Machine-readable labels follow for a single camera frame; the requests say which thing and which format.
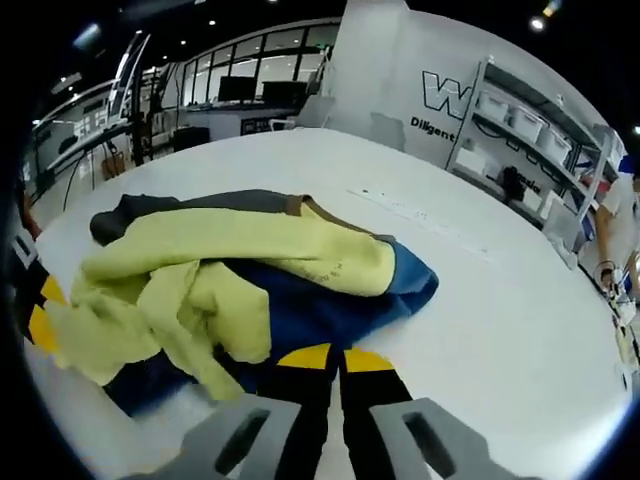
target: blue cloth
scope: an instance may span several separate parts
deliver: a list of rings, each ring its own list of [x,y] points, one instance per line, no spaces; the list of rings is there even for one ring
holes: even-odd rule
[[[375,297],[335,292],[254,260],[226,259],[227,267],[269,294],[271,356],[260,366],[238,363],[224,354],[216,354],[216,359],[253,392],[262,369],[294,350],[321,343],[347,349],[372,331],[416,313],[435,294],[438,277],[406,247],[389,243],[395,253],[394,275],[387,290]],[[163,355],[127,365],[105,387],[126,413],[134,414],[181,382],[193,381]]]

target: white table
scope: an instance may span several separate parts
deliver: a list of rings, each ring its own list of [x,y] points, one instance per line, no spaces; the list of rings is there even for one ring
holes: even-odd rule
[[[170,155],[102,185],[37,246],[69,292],[82,258],[99,248],[91,217],[123,193],[186,200],[249,188],[311,194],[348,222],[395,235],[437,272],[440,288],[425,308],[361,346],[390,358],[414,398],[430,397],[483,434],[504,467],[573,479],[624,414],[630,394],[616,366],[610,313],[588,280],[479,189],[350,135],[266,133]],[[171,457],[183,433],[212,411],[189,387],[133,421],[90,382],[28,353],[58,424],[103,478]],[[353,478],[339,403],[329,419],[317,478]]]

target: ceiling light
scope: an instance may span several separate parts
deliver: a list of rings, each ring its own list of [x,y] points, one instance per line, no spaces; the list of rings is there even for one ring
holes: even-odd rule
[[[534,32],[541,32],[544,30],[545,28],[545,23],[544,20],[540,17],[533,17],[530,21],[529,21],[529,26],[531,27],[531,30],[533,30]]]

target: white shirt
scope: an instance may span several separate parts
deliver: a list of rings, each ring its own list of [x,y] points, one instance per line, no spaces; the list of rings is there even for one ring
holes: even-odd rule
[[[631,253],[640,246],[640,204],[633,190],[633,177],[620,174],[613,182],[601,204],[613,218],[609,222],[609,258],[616,267],[624,270]],[[595,278],[600,264],[597,239],[587,243],[582,250],[580,265]]]

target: yellow stripe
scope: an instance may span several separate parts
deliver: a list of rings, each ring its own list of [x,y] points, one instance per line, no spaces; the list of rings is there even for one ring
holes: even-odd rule
[[[56,343],[49,317],[39,305],[36,305],[31,313],[29,332],[31,333],[33,343],[45,352],[56,353],[58,351],[58,344]]]
[[[282,367],[298,367],[298,368],[314,368],[324,370],[327,365],[327,354],[329,353],[329,344],[323,343],[315,347],[301,348],[295,352],[291,352],[278,362]]]
[[[42,290],[40,290],[40,293],[47,300],[53,300],[54,302],[61,303],[62,305],[67,304],[67,300],[66,298],[64,298],[62,289],[58,285],[58,282],[56,282],[56,279],[51,275],[47,277],[47,280],[44,282],[44,286],[42,287]]]
[[[393,370],[393,365],[388,360],[376,353],[365,352],[359,348],[345,350],[344,358],[349,373]]]

